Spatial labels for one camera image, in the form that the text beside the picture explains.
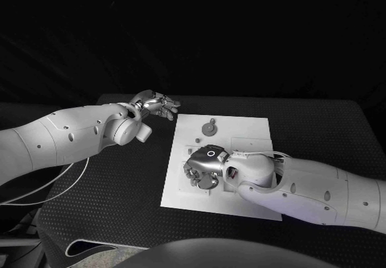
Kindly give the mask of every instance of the black table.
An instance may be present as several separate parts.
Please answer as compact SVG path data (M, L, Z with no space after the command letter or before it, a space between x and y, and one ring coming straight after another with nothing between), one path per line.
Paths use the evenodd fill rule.
M109 94L98 104L128 102ZM171 96L180 113L268 118L274 149L351 173L386 179L386 156L357 104L347 100ZM200 237L256 241L341 267L386 263L386 235L356 227L320 226L160 207L176 121L148 116L153 134L111 146L91 158L75 187L43 205L39 234L53 267L69 267L111 245L143 248ZM50 196L78 178L85 161L56 182ZM66 257L65 251L75 256Z

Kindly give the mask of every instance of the white board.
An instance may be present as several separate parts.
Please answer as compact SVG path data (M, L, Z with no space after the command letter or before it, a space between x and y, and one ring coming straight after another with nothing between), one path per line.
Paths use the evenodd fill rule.
M206 137L202 126L212 118L216 120L218 133ZM183 172L183 164L190 157L189 149L193 153L207 144L220 146L229 153L232 150L272 151L268 119L179 114L161 206L281 221L281 214L243 200L220 177L219 185L212 190L190 185Z

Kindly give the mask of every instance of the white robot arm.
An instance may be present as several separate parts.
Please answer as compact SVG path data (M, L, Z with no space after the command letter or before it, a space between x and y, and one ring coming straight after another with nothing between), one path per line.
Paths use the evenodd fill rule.
M386 233L386 182L315 161L233 152L207 145L184 165L190 183L213 189L218 177L248 201L302 221Z
M146 142L148 114L173 120L180 106L166 95L143 91L130 103L63 109L17 128L0 131L0 186L23 174L75 163L133 138Z

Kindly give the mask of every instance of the white cable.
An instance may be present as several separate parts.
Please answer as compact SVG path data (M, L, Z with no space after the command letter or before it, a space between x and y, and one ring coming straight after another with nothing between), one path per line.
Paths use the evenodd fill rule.
M264 151L264 152L239 152L239 151L233 151L233 153L236 154L243 154L243 155L254 155L254 154L275 154L275 155L281 155L284 157L290 157L284 152L278 152L278 151Z
M71 169L72 165L73 165L73 163L72 163L71 166L66 168L66 170L59 174L59 176L58 176L49 183L46 183L40 188L37 188L37 189L33 190L32 192L29 192L29 193L20 195L20 197L16 197L16 198L10 199L9 201L1 202L0 205L4 205L4 204L7 204L7 203L10 203L10 202L13 202L13 201L16 201L16 200L19 200L19 199L27 197L29 195L32 195L32 194L35 194L37 191L40 191L42 188L48 187L48 186L49 186L49 185L50 185L50 184L52 184L52 183L53 183L53 182L55 182L55 181L65 175L65 173L66 173L66 171Z
M82 178L82 175L84 175L84 173L85 173L85 171L86 171L86 165L85 165L85 168L84 168L84 171L82 171L82 173L81 173L81 175L79 175L79 177L78 177L78 179L76 179L76 181L73 182L73 184L66 188L66 190L65 191L62 191L55 197L52 197L52 198L49 198L48 200L45 200L45 201L40 201L40 202L36 202L36 203L30 203L30 204L14 204L14 203L12 203L12 204L9 204L9 202L12 202L12 201L6 201L6 202L3 202L3 203L0 203L0 205L37 205L37 204L40 204L40 203L45 203L45 202L48 202L48 201L50 201L52 199L55 199L56 197L59 197L73 186L75 186L75 184L76 184L76 182L79 181L79 179Z

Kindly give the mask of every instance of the black curtain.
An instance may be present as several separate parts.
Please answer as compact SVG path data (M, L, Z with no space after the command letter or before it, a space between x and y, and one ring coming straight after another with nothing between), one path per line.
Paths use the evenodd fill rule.
M0 6L0 102L68 108L94 104L104 93L144 89L351 99L385 148L382 1Z

